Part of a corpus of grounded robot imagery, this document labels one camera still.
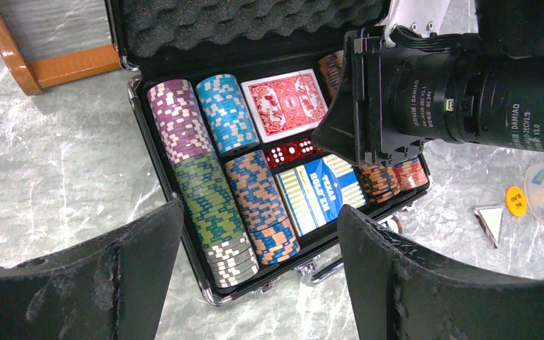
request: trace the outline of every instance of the stack of poker chips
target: stack of poker chips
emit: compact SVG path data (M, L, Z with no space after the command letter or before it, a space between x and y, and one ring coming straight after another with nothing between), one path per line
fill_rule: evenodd
M300 250L283 201L261 150L226 163L230 187L260 263L285 261Z
M429 182L418 157L394 165L393 170L403 191L418 188Z
M216 154L185 159L173 170L216 285L249 280L259 265Z
M343 50L331 53L318 61L320 73L327 83L330 96L334 98L341 82L341 70L343 69Z
M214 151L191 83L183 79L165 81L153 86L147 99L172 166Z
M364 191L372 203L382 203L400 193L400 184L390 167L380 164L360 166Z
M229 156L259 144L249 109L231 74L219 74L195 87L220 156Z

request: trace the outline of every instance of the yellow tag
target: yellow tag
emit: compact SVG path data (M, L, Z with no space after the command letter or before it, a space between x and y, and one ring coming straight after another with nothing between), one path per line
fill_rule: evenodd
M506 205L510 213L516 217L523 217L526 214L526 196L522 189L511 186L506 191Z

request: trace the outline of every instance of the gray marble tabletop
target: gray marble tabletop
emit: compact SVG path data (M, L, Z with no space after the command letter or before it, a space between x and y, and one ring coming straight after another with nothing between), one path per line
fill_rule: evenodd
M453 1L449 13L453 31L474 24L466 1ZM65 249L164 204L126 98L131 76L111 72L26 97L0 58L0 266ZM544 279L544 226L530 213L504 214L498 249L472 213L503 204L505 190L522 186L544 154L445 142L429 143L424 154L434 184L415 210L398 214L404 234L459 261ZM357 331L342 272L313 287L287 273L266 294L212 307L180 249L157 338L357 339Z

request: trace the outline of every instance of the black case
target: black case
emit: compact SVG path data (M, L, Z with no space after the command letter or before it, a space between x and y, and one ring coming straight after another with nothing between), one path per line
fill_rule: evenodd
M126 70L140 70L141 75L134 76L128 83L128 95L130 104L135 112L139 128L149 155L153 161L153 166L157 177L164 191L167 200L171 200L176 193L180 192L179 186L174 178L174 173L167 161L164 146L159 139L157 129L154 125L154 119L151 109L146 100L146 92L155 84L168 79L187 79L192 85L199 81L221 73L233 74L238 82L269 77L273 75L293 72L301 69L312 68L317 73L317 80L321 88L324 88L323 78L320 76L317 68L317 61L331 52L343 48L344 34L350 30L357 30L360 26L346 23L338 28L322 26L315 32L308 33L305 30L294 30L288 36L282 36L277 33L267 33L259 40L250 40L242 36L237 36L229 43L216 45L209 41L201 41L195 47L189 50L180 50L175 47L160 48L157 53L151 57L139 57L129 52L128 32L125 28L125 14L128 14L128 4L136 3L136 0L106 0L108 9L108 18L111 29L112 43L114 44L120 63ZM249 4L256 3L257 0L243 1ZM283 0L268 1L267 3L283 3ZM356 6L357 0L335 1L347 3L350 6ZM216 6L223 6L218 1L214 1ZM378 0L382 6L380 15L370 18L364 25L372 27L380 22L387 14L389 1ZM174 6L204 6L204 4L195 5L192 1L176 1ZM330 106L330 98L324 91L325 100ZM268 149L276 145L281 145L290 140L308 137L312 131L303 132L299 135L285 138L268 144L261 144L259 148ZM304 164L313 159L320 158L323 154L313 154L300 161L291 164L285 164L272 169L273 174L285 171L299 164ZM424 158L420 155L422 164L428 172L428 167ZM407 191L398 196L389 199L386 203L380 205L367 204L360 208L360 211L371 216L374 219L382 219L391 215L393 212L409 205L416 199L426 194L429 184L413 191ZM331 222L319 229L316 229L304 237L298 239L301 251L297 256L272 266L261 266L257 275L251 280L242 283L233 288L217 288L214 284L212 274L204 254L200 247L200 242L193 228L190 215L185 210L185 227L183 230L182 242L187 252L188 259L193 267L195 278L203 292L204 298L212 305L223 305L246 293L269 287L269 284L277 279L283 273L294 268L304 266L311 262L314 257L321 254L328 248L336 245L339 241L336 223ZM340 261L335 261L332 266L340 265ZM321 271L325 273L332 268L324 268Z

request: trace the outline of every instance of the wire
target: wire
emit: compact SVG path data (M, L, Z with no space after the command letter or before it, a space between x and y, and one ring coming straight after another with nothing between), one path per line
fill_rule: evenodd
M476 49L477 40L477 38L471 40L469 39L469 35L462 34L434 35L429 38L423 38L420 34L416 34L404 26L395 27L390 37L398 45L430 53L449 52L460 47Z

